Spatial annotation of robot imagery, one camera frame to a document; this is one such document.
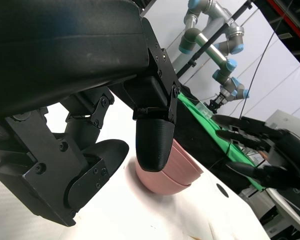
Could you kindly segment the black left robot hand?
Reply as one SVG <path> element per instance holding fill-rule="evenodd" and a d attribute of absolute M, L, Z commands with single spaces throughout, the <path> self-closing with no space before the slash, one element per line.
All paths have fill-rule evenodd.
<path fill-rule="evenodd" d="M 0 0 L 0 181 L 71 227 L 125 160 L 98 142 L 114 98 L 131 109 L 141 168 L 167 164 L 180 83 L 131 0 Z"/>

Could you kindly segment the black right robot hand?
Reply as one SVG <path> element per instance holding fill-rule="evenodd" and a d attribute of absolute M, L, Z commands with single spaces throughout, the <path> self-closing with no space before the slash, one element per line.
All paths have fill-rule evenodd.
<path fill-rule="evenodd" d="M 254 179 L 266 188 L 300 190 L 300 138 L 286 129 L 274 129 L 253 118 L 216 114 L 212 116 L 222 129 L 216 135 L 232 144 L 266 152 L 268 164 L 261 168 L 231 162 L 228 167 Z"/>

